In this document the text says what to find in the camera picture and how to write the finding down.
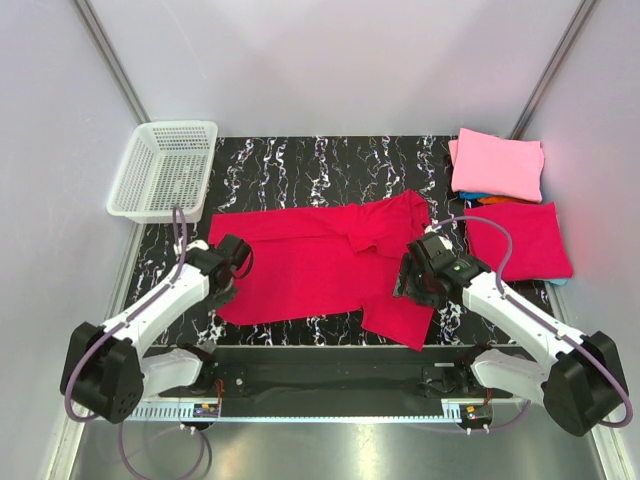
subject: metal frame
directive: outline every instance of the metal frame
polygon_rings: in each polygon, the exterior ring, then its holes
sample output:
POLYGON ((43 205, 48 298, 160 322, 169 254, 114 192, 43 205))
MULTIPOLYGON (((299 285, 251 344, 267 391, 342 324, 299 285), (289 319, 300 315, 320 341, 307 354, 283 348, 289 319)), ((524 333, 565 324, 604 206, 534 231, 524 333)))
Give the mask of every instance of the metal frame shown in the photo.
POLYGON ((578 5, 576 12, 573 14, 567 29, 564 31, 564 34, 560 39, 560 43, 558 43, 558 46, 551 55, 549 63, 547 63, 547 66, 542 72, 542 76, 534 87, 533 92, 522 110, 522 113, 516 122, 516 126, 513 128, 509 138, 513 140, 520 140, 524 135, 527 127, 531 123, 531 119, 533 118, 538 105, 544 97, 544 94, 547 92, 560 68, 562 68, 571 47, 576 42, 578 35, 584 28, 597 3, 598 0, 582 0, 580 5, 578 5))
MULTIPOLYGON (((78 14, 92 37, 96 48, 100 52, 106 66, 113 75, 120 91, 131 113, 138 123, 150 121, 138 94, 129 80, 120 60, 118 59, 113 46, 101 25, 89 0, 71 0, 78 11, 78 14)), ((564 64, 567 55, 575 43, 579 33, 584 28, 590 14, 598 0, 582 0, 574 16, 572 17, 566 31, 564 32, 558 46, 553 52, 545 70, 536 84, 529 100, 527 101, 520 117, 511 134, 511 138, 520 139, 524 135, 528 125, 536 112, 544 94, 548 90, 551 82, 564 64)), ((111 295, 110 308, 106 318, 117 314, 124 306, 129 279, 131 278, 133 267, 140 248, 144 227, 136 224, 132 229, 127 244, 127 254, 120 266, 116 285, 111 295)), ((556 318, 566 322, 570 318, 567 315, 566 305, 562 300, 562 295, 555 285, 547 284, 553 312, 556 318)), ((51 461, 46 470, 44 478, 48 480, 68 480, 73 464, 78 452, 84 424, 70 421, 64 411, 61 412, 54 439, 57 440, 51 452, 51 461)), ((611 479, 635 479, 631 462, 626 453, 624 443, 620 434, 616 430, 596 427, 593 429, 597 452, 604 467, 607 478, 611 479)))

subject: blue cloth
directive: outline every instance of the blue cloth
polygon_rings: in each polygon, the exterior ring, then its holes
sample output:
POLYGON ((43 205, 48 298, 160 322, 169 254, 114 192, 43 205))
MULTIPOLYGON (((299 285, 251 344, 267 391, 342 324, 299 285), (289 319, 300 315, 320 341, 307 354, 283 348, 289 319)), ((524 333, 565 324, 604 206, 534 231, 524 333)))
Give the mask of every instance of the blue cloth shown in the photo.
POLYGON ((567 283, 568 278, 541 278, 545 282, 553 283, 554 285, 564 285, 567 283))
POLYGON ((488 193, 460 192, 460 198, 464 200, 477 200, 479 198, 487 198, 491 195, 488 193))

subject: cable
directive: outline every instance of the cable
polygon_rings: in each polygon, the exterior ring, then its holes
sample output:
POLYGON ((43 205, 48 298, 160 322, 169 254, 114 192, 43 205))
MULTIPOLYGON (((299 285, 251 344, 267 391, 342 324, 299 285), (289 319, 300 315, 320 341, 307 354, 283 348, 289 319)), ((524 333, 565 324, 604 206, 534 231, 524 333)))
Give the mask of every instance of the cable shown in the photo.
MULTIPOLYGON (((136 455, 139 455, 140 453, 144 452, 146 449, 150 448, 154 443, 156 443, 161 438, 165 437, 166 435, 172 432, 175 432, 176 428, 179 428, 179 427, 176 427, 174 425, 173 427, 165 428, 164 430, 161 430, 160 432, 154 434, 151 438, 145 439, 144 444, 141 447, 127 454, 127 458, 131 460, 136 455)), ((104 448, 103 448, 103 444, 101 444, 101 441, 99 440, 100 438, 102 437, 97 437, 96 439, 96 450, 98 450, 98 453, 100 454, 100 458, 102 459, 102 461, 108 465, 117 465, 119 463, 122 463, 120 452, 118 452, 118 458, 107 458, 108 455, 105 455, 103 451, 104 448)))
POLYGON ((502 234, 507 239, 507 253, 502 259, 502 262, 500 263, 500 266, 498 267, 498 270, 496 272, 496 288, 498 289, 500 294, 503 296, 503 298, 505 298, 509 303, 511 303, 516 308, 518 308, 518 310, 528 315, 536 323, 546 328, 551 333, 553 333, 556 337, 565 341, 566 343, 571 345, 575 350, 577 350, 604 376, 607 382, 611 384, 611 386, 614 388, 616 393, 620 396, 620 399, 622 400, 622 403, 625 406, 625 409, 626 409, 625 416, 619 422, 608 422, 608 421, 602 420, 600 422, 600 425, 604 427, 609 427, 609 428, 622 428, 629 425, 631 423, 631 420, 633 419, 633 405, 631 405, 631 399, 629 398, 629 395, 627 394, 627 392, 624 391, 624 388, 622 388, 622 385, 620 385, 620 382, 616 380, 616 378, 609 372, 609 370, 607 370, 607 368, 596 357, 594 357, 591 353, 589 353, 578 342, 576 342, 575 340, 573 340, 572 338, 566 335, 562 335, 560 330, 557 329, 555 326, 551 325, 550 323, 547 323, 547 321, 544 320, 537 313, 529 310, 525 305, 518 302, 511 295, 507 295, 505 293, 504 286, 502 285, 502 272, 504 271, 504 268, 507 266, 507 262, 509 261, 509 258, 511 258, 511 254, 513 253, 513 239, 511 238, 511 235, 509 234, 509 232, 503 226, 497 224, 496 222, 493 222, 486 218, 476 217, 473 215, 461 215, 459 217, 448 218, 446 220, 443 220, 442 222, 438 222, 435 225, 432 225, 431 228, 436 229, 448 223, 452 223, 459 220, 467 220, 467 221, 472 220, 472 221, 486 223, 488 225, 491 225, 497 228, 502 232, 502 234))
POLYGON ((442 380, 427 380, 426 382, 424 382, 422 385, 424 385, 427 388, 430 388, 431 390, 433 390, 434 392, 438 392, 438 393, 451 393, 456 389, 456 385, 454 384, 453 387, 449 388, 449 389, 445 389, 444 388, 444 382, 442 380), (440 385, 442 385, 442 388, 437 388, 434 383, 439 383, 440 385))
POLYGON ((491 402, 492 397, 493 397, 493 390, 490 388, 487 388, 487 398, 484 399, 482 406, 484 407, 485 405, 489 405, 489 408, 491 408, 491 405, 489 404, 489 402, 491 402))
MULTIPOLYGON (((178 428, 180 430, 183 429, 182 426, 176 427, 176 429, 178 428)), ((185 473, 183 476, 181 476, 177 480, 188 480, 189 478, 191 478, 191 476, 196 472, 196 470, 198 470, 198 468, 200 467, 200 464, 202 463, 202 460, 204 459, 204 447, 206 444, 206 438, 204 434, 200 430, 196 429, 195 427, 192 427, 190 429, 190 432, 192 434, 194 432, 197 432, 198 436, 200 437, 200 453, 198 454, 198 459, 196 460, 196 463, 193 465, 193 467, 191 467, 191 470, 189 470, 187 473, 185 473)), ((120 451, 120 458, 122 458, 122 463, 124 463, 125 468, 129 471, 131 475, 133 475, 134 478, 137 478, 138 480, 153 480, 152 478, 145 477, 141 473, 138 473, 138 471, 135 468, 133 468, 133 465, 131 465, 131 462, 129 462, 129 459, 127 458, 127 453, 124 451, 124 422, 118 425, 118 450, 120 451)))
POLYGON ((231 275, 236 280, 242 280, 247 275, 249 275, 249 272, 251 272, 252 268, 253 268, 253 248, 249 247, 249 263, 247 264, 247 268, 245 268, 244 272, 242 272, 240 275, 236 275, 235 272, 233 272, 231 275))
MULTIPOLYGON (((180 274, 182 273, 182 269, 184 267, 184 264, 185 264, 185 261, 186 261, 186 256, 187 256, 187 222, 186 222, 186 219, 185 219, 185 216, 184 216, 184 212, 182 211, 182 209, 180 207, 174 207, 173 208, 173 210, 172 210, 172 218, 173 218, 173 234, 174 234, 174 238, 175 238, 175 243, 176 243, 176 245, 180 244, 180 256, 178 257, 178 265, 176 267, 175 273, 173 274, 173 276, 169 280, 169 283, 166 283, 165 285, 163 285, 149 299, 147 299, 144 303, 142 303, 140 306, 138 306, 133 312, 131 312, 129 315, 127 315, 127 317, 126 317, 124 322, 121 322, 121 323, 117 324, 111 330, 105 332, 104 335, 102 335, 102 337, 100 337, 86 351, 86 353, 82 356, 82 358, 80 359, 80 361, 78 362, 76 367, 73 369, 73 372, 71 373, 71 376, 69 377, 69 381, 68 381, 67 387, 65 389, 64 407, 65 407, 65 410, 67 412, 67 415, 69 416, 69 418, 71 418, 71 420, 74 420, 76 422, 83 422, 84 423, 84 422, 89 422, 91 420, 94 420, 95 418, 98 417, 98 415, 95 414, 95 413, 90 414, 90 415, 88 415, 86 417, 80 417, 79 415, 77 415, 73 411, 73 406, 72 406, 72 403, 71 403, 72 402, 71 396, 72 396, 72 393, 73 393, 73 387, 75 386, 75 383, 78 380, 78 377, 80 376, 80 374, 82 373, 82 369, 85 367, 85 365, 89 362, 89 360, 96 354, 96 352, 110 338, 112 338, 121 329, 126 327, 130 322, 135 320, 142 312, 144 312, 147 308, 149 308, 150 305, 152 305, 167 290, 169 290, 175 284, 175 282, 178 280, 178 278, 180 278, 180 274), (178 220, 177 220, 177 216, 178 215, 180 216, 180 223, 181 223, 181 226, 182 226, 182 236, 181 237, 178 237, 178 220)), ((119 427, 118 450, 120 452, 120 458, 122 459, 122 462, 123 462, 124 466, 129 471, 129 473, 131 475, 133 475, 135 478, 140 479, 140 480, 151 480, 149 477, 145 477, 144 475, 138 473, 133 468, 131 463, 129 462, 129 458, 127 458, 127 454, 124 451, 124 438, 123 438, 124 425, 123 425, 123 423, 120 423, 120 425, 118 427, 119 427)), ((180 479, 178 479, 178 480, 186 480, 186 479, 190 478, 196 472, 196 470, 198 470, 198 468, 200 467, 200 464, 202 463, 202 460, 204 458, 204 450, 205 450, 206 438, 204 437, 204 434, 202 434, 202 432, 200 432, 199 430, 196 430, 195 428, 192 429, 191 432, 198 432, 198 435, 199 435, 200 440, 201 440, 201 442, 200 442, 200 454, 198 455, 198 459, 197 459, 196 463, 194 464, 194 466, 185 475, 180 477, 180 479)))
POLYGON ((216 382, 216 390, 218 391, 218 412, 220 412, 220 407, 222 406, 222 395, 224 394, 224 380, 221 378, 216 382))
POLYGON ((149 308, 149 306, 153 302, 158 300, 158 298, 160 298, 167 290, 169 290, 173 286, 173 284, 176 282, 176 280, 178 280, 178 277, 180 277, 180 274, 182 273, 182 268, 184 266, 184 262, 187 254, 187 222, 184 217, 184 213, 182 209, 180 207, 174 207, 173 208, 174 232, 177 232, 178 230, 177 220, 176 220, 176 211, 180 215, 180 222, 182 223, 182 238, 180 239, 182 245, 180 249, 180 257, 178 259, 178 267, 176 268, 176 271, 173 277, 171 278, 171 280, 169 280, 169 283, 165 284, 153 296, 151 296, 142 305, 140 305, 133 312, 131 312, 126 317, 126 322, 117 324, 111 330, 109 330, 108 332, 105 332, 105 334, 102 335, 102 337, 100 337, 93 345, 91 345, 89 350, 86 351, 86 353, 82 356, 82 358, 80 359, 76 367, 73 369, 73 372, 71 372, 71 376, 69 377, 69 381, 67 382, 67 388, 65 389, 65 392, 64 392, 64 409, 66 410, 69 418, 75 422, 79 422, 79 423, 89 422, 98 417, 98 415, 95 413, 88 415, 86 417, 80 417, 79 415, 76 415, 76 413, 73 411, 73 406, 71 404, 71 395, 73 393, 73 387, 75 386, 76 381, 80 376, 80 373, 82 373, 82 369, 84 368, 84 366, 111 337, 113 337, 122 328, 124 328, 127 325, 127 323, 135 320, 144 310, 149 308))

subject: white plastic basket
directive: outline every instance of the white plastic basket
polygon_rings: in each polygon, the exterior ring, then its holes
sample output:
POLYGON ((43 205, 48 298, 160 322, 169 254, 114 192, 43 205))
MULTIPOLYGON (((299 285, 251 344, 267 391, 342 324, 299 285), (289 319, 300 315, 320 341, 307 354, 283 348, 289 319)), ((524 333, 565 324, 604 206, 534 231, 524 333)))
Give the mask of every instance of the white plastic basket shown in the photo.
POLYGON ((111 190, 109 213, 138 223, 169 223, 177 205, 188 223, 200 221, 217 135, 213 122, 140 125, 111 190))

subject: pink towel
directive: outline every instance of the pink towel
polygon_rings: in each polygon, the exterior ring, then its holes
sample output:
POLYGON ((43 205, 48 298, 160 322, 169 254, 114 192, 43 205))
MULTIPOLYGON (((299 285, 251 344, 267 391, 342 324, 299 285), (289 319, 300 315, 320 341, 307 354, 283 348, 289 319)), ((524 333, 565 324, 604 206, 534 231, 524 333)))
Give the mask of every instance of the pink towel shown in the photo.
POLYGON ((449 142, 454 192, 483 192, 540 203, 544 154, 540 142, 522 142, 460 129, 449 142))
MULTIPOLYGON (((573 268, 562 244, 556 206, 499 203, 467 208, 465 215, 493 220, 513 237, 513 254, 504 269, 505 281, 568 278, 573 268)), ((495 227, 467 222, 471 253, 497 270, 507 251, 507 240, 495 227)))
POLYGON ((410 190, 365 205, 214 215, 210 243, 232 233, 255 255, 220 316, 253 325, 363 308, 365 330, 420 350, 433 309, 394 298, 393 288, 424 223, 427 204, 410 190))

